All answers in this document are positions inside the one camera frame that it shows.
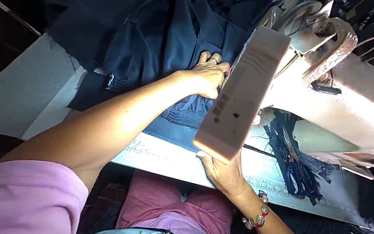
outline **left hand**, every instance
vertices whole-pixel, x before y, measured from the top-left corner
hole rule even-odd
[[[209,180],[230,200],[237,198],[248,187],[248,183],[242,175],[240,154],[241,152],[228,164],[224,164],[203,151],[197,153],[205,166]]]
[[[209,51],[204,51],[193,69],[183,71],[184,75],[194,80],[194,87],[197,94],[205,98],[216,99],[217,86],[224,80],[224,73],[230,71],[228,62],[222,62],[222,57],[218,53],[210,56]]]

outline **forearm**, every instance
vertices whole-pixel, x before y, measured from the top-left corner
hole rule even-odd
[[[92,107],[24,142],[0,162],[31,159],[60,163],[74,170],[90,188],[96,179],[93,173],[162,111],[195,92],[194,79],[182,74],[173,73]],[[91,177],[91,181],[85,181],[86,177]]]
[[[246,183],[245,188],[240,195],[229,199],[247,218],[255,220],[256,216],[262,213],[261,207],[263,202],[248,183]],[[293,234],[293,232],[271,209],[269,209],[268,215],[265,216],[264,225],[258,228],[257,231],[259,234]]]

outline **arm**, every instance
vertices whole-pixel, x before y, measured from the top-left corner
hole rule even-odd
[[[221,56],[214,54],[218,61]],[[178,71],[131,92],[92,107],[24,142],[0,162],[42,160],[72,169],[91,190],[103,166],[119,154],[166,108],[180,99],[200,94],[217,97],[217,86],[229,63],[216,64],[201,54],[189,71]]]
[[[205,152],[198,152],[202,160],[207,177],[247,218],[256,219],[261,214],[262,200],[242,176],[240,153],[225,165],[213,159]],[[269,209],[265,216],[265,223],[257,229],[259,234],[293,234],[288,226]]]

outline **person's leg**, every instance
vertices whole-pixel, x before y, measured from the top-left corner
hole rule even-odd
[[[230,233],[233,219],[232,206],[221,191],[200,186],[187,197],[185,202],[197,207],[196,219],[202,220],[199,224],[205,226],[205,229],[214,234]]]
[[[116,228],[156,218],[161,208],[177,202],[180,191],[175,179],[135,170]]]

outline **pink sleeve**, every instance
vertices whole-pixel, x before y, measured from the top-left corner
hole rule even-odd
[[[0,233],[76,233],[88,190],[54,162],[0,163]]]

